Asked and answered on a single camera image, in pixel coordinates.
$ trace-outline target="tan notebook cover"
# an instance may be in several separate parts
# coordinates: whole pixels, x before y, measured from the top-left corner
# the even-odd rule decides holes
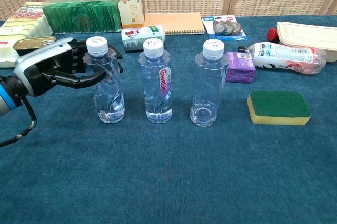
[[[200,13],[145,13],[144,26],[162,25],[167,35],[204,34]]]

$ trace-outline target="red bottle cap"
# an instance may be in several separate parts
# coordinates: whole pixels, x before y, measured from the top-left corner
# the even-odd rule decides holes
[[[267,33],[267,39],[269,42],[274,42],[276,40],[279,40],[279,35],[277,33],[277,30],[274,28],[269,29]]]

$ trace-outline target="yellow sponge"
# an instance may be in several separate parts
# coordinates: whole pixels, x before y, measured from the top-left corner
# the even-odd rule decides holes
[[[304,126],[310,110],[296,91],[252,91],[247,99],[253,123]]]

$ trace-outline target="green label can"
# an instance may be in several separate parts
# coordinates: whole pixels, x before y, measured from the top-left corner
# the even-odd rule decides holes
[[[165,41],[165,31],[162,25],[126,28],[122,30],[122,41],[126,52],[143,50],[143,43],[150,38],[158,38]]]

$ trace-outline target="white plastic bottle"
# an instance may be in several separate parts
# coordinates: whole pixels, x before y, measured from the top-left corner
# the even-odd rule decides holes
[[[171,59],[163,42],[151,38],[139,55],[146,115],[152,123],[165,123],[172,117]]]
[[[94,85],[94,104],[100,120],[117,123],[124,118],[124,97],[116,52],[108,47],[104,37],[86,41],[88,52],[83,57],[87,72],[106,71],[104,80]]]
[[[222,41],[209,39],[195,56],[190,118],[201,127],[212,125],[217,117],[228,66],[224,47]]]
[[[251,53],[255,66],[262,68],[290,69],[299,73],[315,74],[326,64],[326,52],[317,48],[294,48],[262,42],[248,48],[239,47],[239,51]]]

